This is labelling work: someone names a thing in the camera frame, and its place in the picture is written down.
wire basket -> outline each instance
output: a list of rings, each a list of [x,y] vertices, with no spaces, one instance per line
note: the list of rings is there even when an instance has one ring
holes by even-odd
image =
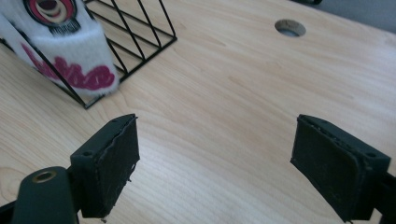
[[[120,4],[115,0],[84,1],[87,11],[102,24],[105,30],[106,41],[113,54],[120,84],[177,40],[175,29],[162,0],[158,0],[158,4],[150,4],[148,8],[145,8],[141,0],[125,2]],[[11,49],[1,37],[0,43]],[[96,97],[78,95],[49,59],[40,50],[33,46],[32,48],[62,81],[65,88],[54,84],[85,109],[105,97],[105,95]]]

wood grain surface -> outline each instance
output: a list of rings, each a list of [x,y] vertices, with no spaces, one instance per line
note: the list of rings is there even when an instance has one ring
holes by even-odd
[[[158,2],[143,3],[165,25]],[[136,113],[141,161],[107,223],[342,223],[290,164],[296,118],[396,158],[396,35],[286,0],[164,3],[178,41],[89,110],[0,47],[0,204]],[[281,35],[282,19],[306,34]]]

